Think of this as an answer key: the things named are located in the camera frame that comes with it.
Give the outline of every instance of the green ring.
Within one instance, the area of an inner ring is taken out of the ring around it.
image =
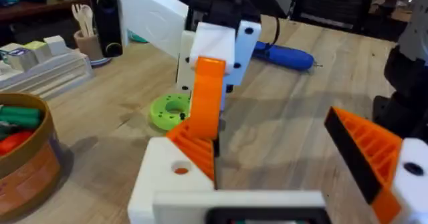
[[[187,94],[167,94],[154,100],[150,106],[153,124],[163,130],[172,130],[182,122],[181,113],[185,113],[186,118],[189,116],[189,98]]]

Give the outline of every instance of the black cable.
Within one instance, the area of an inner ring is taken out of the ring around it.
[[[272,43],[266,44],[264,51],[268,51],[269,49],[271,49],[272,46],[275,45],[275,43],[278,41],[278,38],[280,37],[280,33],[281,33],[280,18],[275,17],[275,20],[276,20],[276,30],[275,30],[274,40],[272,41]]]

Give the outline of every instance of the orange 3d-printed part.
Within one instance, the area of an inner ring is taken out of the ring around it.
[[[189,133],[189,122],[192,116],[167,133],[167,138],[204,172],[212,181],[214,177],[214,151],[213,142],[206,139],[195,138]]]
[[[194,137],[217,138],[224,74],[223,60],[198,58],[189,118],[189,132]]]
[[[325,125],[379,222],[390,223],[401,210],[391,185],[403,140],[339,108],[330,109]]]

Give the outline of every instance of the blue handle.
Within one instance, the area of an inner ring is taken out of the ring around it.
[[[314,57],[302,50],[273,45],[269,50],[263,51],[265,45],[266,43],[258,41],[253,57],[295,70],[307,70],[314,65]]]

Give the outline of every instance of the utensil holder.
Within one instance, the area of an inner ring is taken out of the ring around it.
[[[79,30],[74,34],[74,40],[79,47],[80,52],[86,54],[91,61],[101,60],[104,58],[101,52],[100,43],[98,42],[98,34],[94,30],[95,35],[84,37],[82,31]]]

